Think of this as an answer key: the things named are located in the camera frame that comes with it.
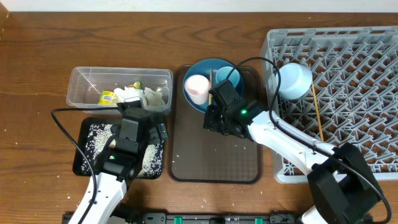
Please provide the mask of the light blue bowl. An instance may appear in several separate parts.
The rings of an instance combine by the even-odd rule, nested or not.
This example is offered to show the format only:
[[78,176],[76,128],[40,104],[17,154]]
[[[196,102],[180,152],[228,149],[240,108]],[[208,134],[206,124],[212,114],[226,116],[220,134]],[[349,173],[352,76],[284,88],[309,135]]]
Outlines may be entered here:
[[281,81],[278,95],[286,100],[301,98],[312,85],[312,72],[306,65],[287,63],[275,73],[275,84]]

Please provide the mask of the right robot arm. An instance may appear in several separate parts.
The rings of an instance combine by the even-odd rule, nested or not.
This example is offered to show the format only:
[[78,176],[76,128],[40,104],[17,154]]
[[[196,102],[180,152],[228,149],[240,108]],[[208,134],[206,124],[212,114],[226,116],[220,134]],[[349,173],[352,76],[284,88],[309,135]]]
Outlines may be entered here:
[[203,127],[269,147],[306,175],[314,205],[301,223],[366,223],[366,214],[386,199],[353,144],[317,140],[280,119],[261,102],[248,103],[224,80],[209,90],[212,104]]

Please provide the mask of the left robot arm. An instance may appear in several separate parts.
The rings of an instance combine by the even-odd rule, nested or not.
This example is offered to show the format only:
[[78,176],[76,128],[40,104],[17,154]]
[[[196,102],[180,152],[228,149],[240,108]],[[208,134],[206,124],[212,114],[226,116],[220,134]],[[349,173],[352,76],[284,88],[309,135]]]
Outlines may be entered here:
[[162,113],[138,102],[118,103],[116,109],[121,122],[112,125],[112,135],[89,164],[88,188],[70,223],[106,223],[140,173],[147,147],[168,138]]

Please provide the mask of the black waste tray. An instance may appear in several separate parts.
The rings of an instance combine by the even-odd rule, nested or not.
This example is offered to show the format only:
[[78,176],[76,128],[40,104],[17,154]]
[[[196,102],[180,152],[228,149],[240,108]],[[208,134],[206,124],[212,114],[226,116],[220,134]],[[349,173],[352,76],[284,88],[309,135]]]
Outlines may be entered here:
[[[112,135],[112,125],[120,123],[120,119],[106,119],[101,117],[89,117],[82,121],[78,145],[91,163],[103,150],[106,141]],[[158,144],[147,147],[142,162],[142,169],[137,176],[139,179],[157,179],[161,175],[164,146],[165,142],[161,141]],[[82,158],[78,149],[75,153],[72,171],[77,176],[90,176],[88,164]]]

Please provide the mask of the grey dishwasher rack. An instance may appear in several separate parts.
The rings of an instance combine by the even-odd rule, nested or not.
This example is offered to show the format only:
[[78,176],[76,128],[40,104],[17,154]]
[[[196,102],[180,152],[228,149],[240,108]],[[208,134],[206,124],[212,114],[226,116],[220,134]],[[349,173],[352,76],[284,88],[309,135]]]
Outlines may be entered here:
[[[261,48],[268,98],[276,89],[273,64],[310,68],[324,141],[353,143],[375,178],[397,179],[397,27],[274,29]],[[312,87],[273,110],[320,139]]]

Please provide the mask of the crumpled white paper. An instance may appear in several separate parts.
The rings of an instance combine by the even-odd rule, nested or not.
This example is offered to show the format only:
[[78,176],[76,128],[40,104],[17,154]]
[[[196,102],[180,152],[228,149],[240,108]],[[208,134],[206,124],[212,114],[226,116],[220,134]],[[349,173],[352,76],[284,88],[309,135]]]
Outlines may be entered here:
[[118,96],[119,102],[124,102],[125,98],[140,96],[144,106],[165,106],[161,92],[153,91],[145,87],[143,90],[134,87],[124,87],[114,89],[114,93]]

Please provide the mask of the light blue cup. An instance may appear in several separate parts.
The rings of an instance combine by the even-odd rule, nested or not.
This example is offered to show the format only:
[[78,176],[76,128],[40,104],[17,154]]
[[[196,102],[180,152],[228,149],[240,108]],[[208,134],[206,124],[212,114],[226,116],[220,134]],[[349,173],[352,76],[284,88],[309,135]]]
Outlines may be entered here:
[[225,66],[218,69],[215,78],[217,83],[228,79],[234,87],[237,87],[240,81],[240,74],[233,67]]

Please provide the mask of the pink cup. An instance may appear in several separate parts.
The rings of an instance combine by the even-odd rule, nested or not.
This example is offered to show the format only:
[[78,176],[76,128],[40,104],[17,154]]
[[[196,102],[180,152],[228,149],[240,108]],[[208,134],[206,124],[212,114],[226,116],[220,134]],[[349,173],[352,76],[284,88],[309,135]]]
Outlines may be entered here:
[[184,90],[196,105],[202,105],[208,101],[210,81],[203,75],[192,75],[184,83]]

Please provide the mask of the yellow green wrapper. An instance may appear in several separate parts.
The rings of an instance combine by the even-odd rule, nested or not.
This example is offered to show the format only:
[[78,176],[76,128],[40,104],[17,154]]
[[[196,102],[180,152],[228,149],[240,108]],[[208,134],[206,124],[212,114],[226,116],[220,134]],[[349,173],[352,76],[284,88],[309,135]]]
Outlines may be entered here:
[[112,91],[103,91],[100,95],[99,105],[115,105],[118,102],[118,96]]

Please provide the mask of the brown serving tray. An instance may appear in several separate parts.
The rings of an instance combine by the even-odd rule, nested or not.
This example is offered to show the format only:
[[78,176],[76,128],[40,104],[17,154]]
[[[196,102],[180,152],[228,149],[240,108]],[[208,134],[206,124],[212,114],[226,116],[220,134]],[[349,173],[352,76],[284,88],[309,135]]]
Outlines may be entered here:
[[262,174],[260,145],[203,129],[204,114],[191,106],[183,94],[183,78],[188,69],[188,65],[181,66],[174,80],[169,176],[179,182],[257,182]]

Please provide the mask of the dark blue plate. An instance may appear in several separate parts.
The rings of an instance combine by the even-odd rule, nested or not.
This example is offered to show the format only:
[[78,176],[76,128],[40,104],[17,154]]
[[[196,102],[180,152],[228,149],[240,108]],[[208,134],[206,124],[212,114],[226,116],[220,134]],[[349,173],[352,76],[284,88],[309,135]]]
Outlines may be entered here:
[[[210,70],[213,69],[213,85],[217,83],[216,74],[219,69],[223,67],[234,67],[232,63],[227,60],[218,59],[218,58],[208,58],[201,60],[194,65],[192,65],[188,71],[186,72],[183,78],[183,94],[186,97],[189,104],[194,107],[197,111],[205,113],[208,107],[208,100],[202,104],[197,105],[195,104],[192,99],[189,97],[189,94],[185,90],[185,81],[192,75],[203,75],[207,79],[210,77]],[[235,71],[230,75],[229,80],[233,83],[236,91],[239,93],[240,96],[244,95],[244,82],[241,73],[236,68]]]

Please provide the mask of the clear plastic bin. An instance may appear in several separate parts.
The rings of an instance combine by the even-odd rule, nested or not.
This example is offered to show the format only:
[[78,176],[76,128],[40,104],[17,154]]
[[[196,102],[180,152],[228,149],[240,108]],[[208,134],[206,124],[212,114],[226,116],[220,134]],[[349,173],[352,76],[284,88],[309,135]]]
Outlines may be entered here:
[[162,94],[164,106],[149,110],[169,114],[173,95],[173,73],[160,68],[76,67],[72,70],[67,91],[67,104],[77,108],[98,108],[104,91],[124,88],[135,82]]

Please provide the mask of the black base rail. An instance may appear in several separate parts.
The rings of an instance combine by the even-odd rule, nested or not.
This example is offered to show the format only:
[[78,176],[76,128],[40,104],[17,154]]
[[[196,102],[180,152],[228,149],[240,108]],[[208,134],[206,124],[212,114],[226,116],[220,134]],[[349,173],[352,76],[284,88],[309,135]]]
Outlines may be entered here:
[[166,215],[145,213],[134,221],[111,216],[106,224],[297,224],[302,223],[296,215]]

